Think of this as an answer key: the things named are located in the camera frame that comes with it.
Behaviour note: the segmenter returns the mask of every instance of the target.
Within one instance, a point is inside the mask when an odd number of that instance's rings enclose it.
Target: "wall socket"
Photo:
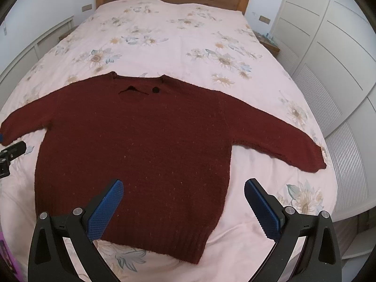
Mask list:
[[[266,24],[269,24],[269,23],[270,23],[270,19],[269,19],[269,18],[266,18],[266,17],[264,17],[264,16],[260,16],[259,20],[260,20],[261,22],[266,23]]]
[[[88,4],[88,5],[85,5],[82,7],[82,11],[85,12],[87,10],[91,10],[93,8],[93,5],[91,4]]]

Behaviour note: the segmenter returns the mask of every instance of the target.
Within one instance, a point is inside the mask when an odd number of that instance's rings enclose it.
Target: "sweater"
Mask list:
[[[36,214],[67,214],[120,179],[124,197],[102,239],[193,264],[223,211],[232,145],[306,172],[326,167],[299,129],[166,75],[110,72],[65,86],[11,113],[2,144],[42,128]]]

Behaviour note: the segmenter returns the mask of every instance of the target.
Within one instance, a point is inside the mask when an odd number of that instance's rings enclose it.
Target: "metal screw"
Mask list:
[[[39,215],[39,218],[40,218],[40,219],[45,219],[47,216],[48,216],[47,212],[42,212],[42,213]]]
[[[321,212],[321,215],[324,217],[324,218],[329,218],[330,217],[330,214],[326,211],[322,211]]]
[[[295,213],[295,209],[293,207],[286,207],[285,211],[286,211],[287,214],[294,214]]]
[[[74,215],[80,215],[82,213],[82,209],[81,208],[76,208],[73,210],[73,214]]]

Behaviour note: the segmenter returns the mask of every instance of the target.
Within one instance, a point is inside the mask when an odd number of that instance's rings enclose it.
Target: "nightstand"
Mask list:
[[[279,48],[273,44],[269,39],[267,39],[265,36],[253,31],[255,34],[257,40],[268,49],[269,52],[276,58],[279,53]]]
[[[59,41],[63,40],[65,37],[67,37],[70,33],[72,33],[78,26],[71,28],[69,31],[65,32],[63,35],[59,36]]]

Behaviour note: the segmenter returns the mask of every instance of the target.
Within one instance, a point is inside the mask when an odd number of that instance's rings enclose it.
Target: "bed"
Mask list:
[[[0,112],[2,122],[54,90],[111,71],[133,77],[166,74],[239,98],[296,126],[321,146],[327,168],[315,174],[234,146],[224,212],[199,264],[96,241],[121,281],[248,281],[274,244],[244,198],[249,178],[300,213],[333,212],[337,181],[323,135],[300,90],[244,18],[248,1],[96,0],[96,12],[22,78]],[[34,171],[44,134],[40,130],[22,138],[27,151],[14,160],[11,176],[0,187],[1,226],[25,277],[36,222]],[[65,243],[80,278],[89,281],[69,239]],[[291,258],[302,245],[300,239]]]

